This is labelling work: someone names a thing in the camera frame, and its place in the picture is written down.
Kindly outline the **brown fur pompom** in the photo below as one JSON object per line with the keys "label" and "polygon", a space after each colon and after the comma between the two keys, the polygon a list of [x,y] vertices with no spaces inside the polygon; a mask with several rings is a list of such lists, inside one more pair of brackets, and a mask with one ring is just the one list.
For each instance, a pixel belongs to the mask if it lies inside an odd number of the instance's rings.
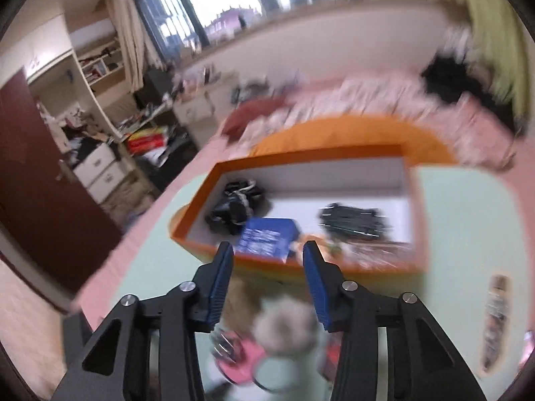
{"label": "brown fur pompom", "polygon": [[295,356],[316,346],[318,321],[311,299],[298,287],[278,282],[232,277],[222,325],[273,356]]}

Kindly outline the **blue tin box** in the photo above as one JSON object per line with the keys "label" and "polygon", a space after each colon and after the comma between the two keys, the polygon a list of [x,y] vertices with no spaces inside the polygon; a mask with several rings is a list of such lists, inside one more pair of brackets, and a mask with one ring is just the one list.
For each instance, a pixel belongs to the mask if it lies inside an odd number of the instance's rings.
{"label": "blue tin box", "polygon": [[234,249],[239,254],[286,263],[299,236],[298,224],[292,219],[251,217]]}

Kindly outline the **black red patterned pouch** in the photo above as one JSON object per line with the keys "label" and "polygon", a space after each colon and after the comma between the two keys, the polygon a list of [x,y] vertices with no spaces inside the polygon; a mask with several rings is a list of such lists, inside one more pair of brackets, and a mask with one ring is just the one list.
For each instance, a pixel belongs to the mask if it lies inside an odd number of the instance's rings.
{"label": "black red patterned pouch", "polygon": [[332,204],[318,213],[320,226],[339,241],[385,241],[389,226],[386,217],[377,208],[350,207]]}

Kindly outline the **dark red wardrobe door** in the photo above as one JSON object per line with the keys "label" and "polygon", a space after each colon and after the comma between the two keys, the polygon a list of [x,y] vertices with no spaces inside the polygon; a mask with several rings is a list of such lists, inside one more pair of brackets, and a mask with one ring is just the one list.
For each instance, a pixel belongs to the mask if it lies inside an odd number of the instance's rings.
{"label": "dark red wardrobe door", "polygon": [[18,71],[1,89],[1,224],[30,260],[77,294],[121,230],[76,178]]}

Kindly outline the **orange cardboard box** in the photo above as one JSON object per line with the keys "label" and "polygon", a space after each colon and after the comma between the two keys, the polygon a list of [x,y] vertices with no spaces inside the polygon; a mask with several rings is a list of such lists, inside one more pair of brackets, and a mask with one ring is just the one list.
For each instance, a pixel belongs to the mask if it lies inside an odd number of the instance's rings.
{"label": "orange cardboard box", "polygon": [[302,240],[325,246],[321,211],[333,204],[374,209],[386,223],[377,242],[350,239],[327,255],[345,274],[362,277],[412,275],[427,267],[423,198],[415,170],[452,166],[452,151],[428,129],[385,117],[311,120],[271,135],[248,157],[216,164],[180,219],[171,238],[203,262],[228,233],[210,226],[209,212],[226,185],[252,180],[265,192],[259,216],[289,219]]}

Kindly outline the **white drawer cabinet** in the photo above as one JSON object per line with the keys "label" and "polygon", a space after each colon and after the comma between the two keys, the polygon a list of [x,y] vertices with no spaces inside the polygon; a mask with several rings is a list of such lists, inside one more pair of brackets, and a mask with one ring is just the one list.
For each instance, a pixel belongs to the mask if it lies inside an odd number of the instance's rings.
{"label": "white drawer cabinet", "polygon": [[102,204],[130,173],[131,166],[117,159],[104,143],[74,168],[74,174],[97,204]]}

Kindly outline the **red flat box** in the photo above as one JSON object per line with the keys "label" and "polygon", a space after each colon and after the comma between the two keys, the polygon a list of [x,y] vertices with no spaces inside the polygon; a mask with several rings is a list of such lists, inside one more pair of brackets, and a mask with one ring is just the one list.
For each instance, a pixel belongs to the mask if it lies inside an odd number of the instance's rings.
{"label": "red flat box", "polygon": [[165,148],[168,141],[168,128],[166,126],[141,129],[126,139],[126,147],[130,154],[140,155],[155,148]]}

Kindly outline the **dark red pillow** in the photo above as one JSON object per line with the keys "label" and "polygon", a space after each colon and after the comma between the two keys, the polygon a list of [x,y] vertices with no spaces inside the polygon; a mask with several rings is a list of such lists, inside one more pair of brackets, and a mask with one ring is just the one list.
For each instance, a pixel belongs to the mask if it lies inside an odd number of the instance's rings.
{"label": "dark red pillow", "polygon": [[226,136],[229,142],[238,141],[251,121],[259,117],[269,116],[276,110],[284,107],[285,104],[286,98],[283,96],[242,102],[241,105],[228,115],[222,127],[221,134]]}

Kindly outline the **black clothes pile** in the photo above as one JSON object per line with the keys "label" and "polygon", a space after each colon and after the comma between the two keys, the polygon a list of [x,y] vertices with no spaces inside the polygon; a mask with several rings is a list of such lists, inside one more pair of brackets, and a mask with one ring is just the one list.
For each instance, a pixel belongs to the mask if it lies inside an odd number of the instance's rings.
{"label": "black clothes pile", "polygon": [[425,91],[437,95],[442,102],[455,104],[464,93],[468,93],[510,133],[520,137],[526,135],[526,121],[515,115],[513,83],[502,83],[500,77],[495,75],[491,85],[485,87],[482,81],[470,73],[466,61],[458,62],[452,56],[439,53],[434,55],[420,76],[423,78]]}

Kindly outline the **green hanging cloth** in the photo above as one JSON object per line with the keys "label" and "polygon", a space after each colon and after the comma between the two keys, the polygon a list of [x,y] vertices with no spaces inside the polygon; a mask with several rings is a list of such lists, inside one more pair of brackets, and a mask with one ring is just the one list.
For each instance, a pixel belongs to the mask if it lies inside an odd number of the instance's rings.
{"label": "green hanging cloth", "polygon": [[492,92],[511,102],[513,116],[530,117],[530,74],[521,20],[508,0],[466,0],[472,37],[493,69]]}

